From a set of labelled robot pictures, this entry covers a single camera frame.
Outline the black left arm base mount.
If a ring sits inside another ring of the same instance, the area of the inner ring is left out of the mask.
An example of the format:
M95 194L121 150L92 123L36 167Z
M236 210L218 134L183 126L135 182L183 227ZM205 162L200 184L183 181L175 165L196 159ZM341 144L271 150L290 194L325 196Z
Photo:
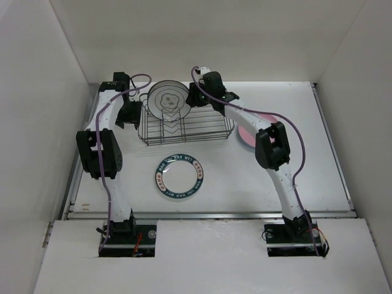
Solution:
M99 247L104 243L106 232ZM111 228L110 237L98 249L99 257L155 257L157 224L138 224L133 232Z

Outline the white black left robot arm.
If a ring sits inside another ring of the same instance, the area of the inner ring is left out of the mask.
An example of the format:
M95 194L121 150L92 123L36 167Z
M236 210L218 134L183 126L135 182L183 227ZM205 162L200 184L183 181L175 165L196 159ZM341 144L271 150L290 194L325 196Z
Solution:
M101 180L107 194L107 227L99 231L106 238L118 237L124 243L136 238L137 225L118 176L123 167L123 155L114 128L123 129L126 124L132 124L138 129L140 125L142 102L130 100L131 92L138 93L132 85L132 77L124 72L115 72L112 81L101 83L93 118L85 130L76 134L84 171L91 178Z

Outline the dark wire dish rack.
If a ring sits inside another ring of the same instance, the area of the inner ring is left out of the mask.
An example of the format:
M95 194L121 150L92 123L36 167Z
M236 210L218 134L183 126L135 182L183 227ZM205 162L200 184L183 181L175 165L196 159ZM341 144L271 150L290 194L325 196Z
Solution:
M140 95L143 102L138 137L148 146L227 139L235 123L213 110L212 106L191 108L186 116L179 109L172 117L163 111L154 116L148 107L148 95Z

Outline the blue plastic plate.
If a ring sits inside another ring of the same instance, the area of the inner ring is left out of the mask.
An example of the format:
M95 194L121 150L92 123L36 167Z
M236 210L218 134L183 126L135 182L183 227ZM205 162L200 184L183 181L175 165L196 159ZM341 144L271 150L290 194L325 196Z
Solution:
M239 142L242 143L245 147L249 149L255 149L255 138L252 135L247 132L238 132L237 136Z

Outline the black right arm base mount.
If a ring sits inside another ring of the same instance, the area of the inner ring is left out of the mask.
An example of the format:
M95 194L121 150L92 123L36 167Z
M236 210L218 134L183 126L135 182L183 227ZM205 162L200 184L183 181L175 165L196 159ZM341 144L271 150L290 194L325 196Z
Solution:
M316 223L312 224L312 234L315 244L309 229L293 239L285 231L284 224L267 223L262 238L266 241L269 257L316 257L316 252L319 257L326 257L330 245Z

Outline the grey rimmed plate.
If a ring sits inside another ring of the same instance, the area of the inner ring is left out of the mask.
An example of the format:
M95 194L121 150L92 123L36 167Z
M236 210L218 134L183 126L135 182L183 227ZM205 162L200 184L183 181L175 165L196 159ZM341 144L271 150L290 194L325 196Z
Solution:
M159 81L148 91L148 110L154 117L163 121L180 120L191 110L190 105L186 103L188 95L188 88L179 81Z

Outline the pink plastic plate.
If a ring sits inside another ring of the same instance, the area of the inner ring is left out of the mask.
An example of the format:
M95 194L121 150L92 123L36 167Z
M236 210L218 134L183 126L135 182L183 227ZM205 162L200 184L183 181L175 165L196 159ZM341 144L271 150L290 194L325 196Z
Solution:
M271 115L258 114L259 117L267 120L270 124L276 123L278 120ZM242 126L238 126L238 138L249 148L255 149L255 138Z

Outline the white plate green patterned rim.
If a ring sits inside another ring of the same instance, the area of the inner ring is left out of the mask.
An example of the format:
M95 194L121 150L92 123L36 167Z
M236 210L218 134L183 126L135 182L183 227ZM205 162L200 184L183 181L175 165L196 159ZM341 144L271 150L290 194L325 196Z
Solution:
M201 163L188 154L173 154L157 166L154 180L159 192L171 200L184 200L196 194L205 173Z

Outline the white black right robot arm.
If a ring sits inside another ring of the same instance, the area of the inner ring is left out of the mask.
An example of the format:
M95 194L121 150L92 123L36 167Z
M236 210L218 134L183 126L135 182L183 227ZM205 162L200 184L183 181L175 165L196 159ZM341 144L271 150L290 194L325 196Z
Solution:
M215 111L236 122L255 138L255 159L267 171L275 186L282 208L285 237L298 241L306 232L311 232L310 214L296 188L296 177L306 160L304 140L298 128L281 114L248 109L237 94L227 91L219 72L195 66L190 74L192 83L187 103L191 107L210 104ZM282 118L296 132L302 160L295 173L290 171L290 145L285 125L280 121L270 122L264 118L265 115Z

